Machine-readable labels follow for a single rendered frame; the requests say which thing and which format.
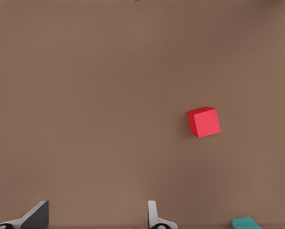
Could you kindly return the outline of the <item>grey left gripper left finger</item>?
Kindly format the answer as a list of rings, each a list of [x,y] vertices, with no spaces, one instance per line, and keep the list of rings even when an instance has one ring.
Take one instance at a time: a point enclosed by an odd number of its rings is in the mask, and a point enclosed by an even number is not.
[[[21,218],[0,223],[0,229],[48,229],[49,201],[42,200]]]

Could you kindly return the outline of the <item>red cube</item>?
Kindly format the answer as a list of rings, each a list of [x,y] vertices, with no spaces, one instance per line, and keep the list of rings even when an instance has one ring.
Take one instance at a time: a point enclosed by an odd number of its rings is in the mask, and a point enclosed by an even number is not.
[[[198,138],[221,132],[216,108],[202,107],[186,112],[190,131]]]

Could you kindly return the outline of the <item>teal block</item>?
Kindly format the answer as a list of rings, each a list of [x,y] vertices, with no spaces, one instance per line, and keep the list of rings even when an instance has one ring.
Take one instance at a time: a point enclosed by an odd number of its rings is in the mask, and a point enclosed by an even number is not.
[[[232,219],[233,229],[263,229],[251,217]]]

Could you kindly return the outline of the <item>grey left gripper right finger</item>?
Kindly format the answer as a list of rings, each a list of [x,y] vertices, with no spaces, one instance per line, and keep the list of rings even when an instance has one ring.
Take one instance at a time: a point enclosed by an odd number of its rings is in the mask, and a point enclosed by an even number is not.
[[[158,216],[157,205],[154,200],[148,201],[148,229],[178,229],[175,222]]]

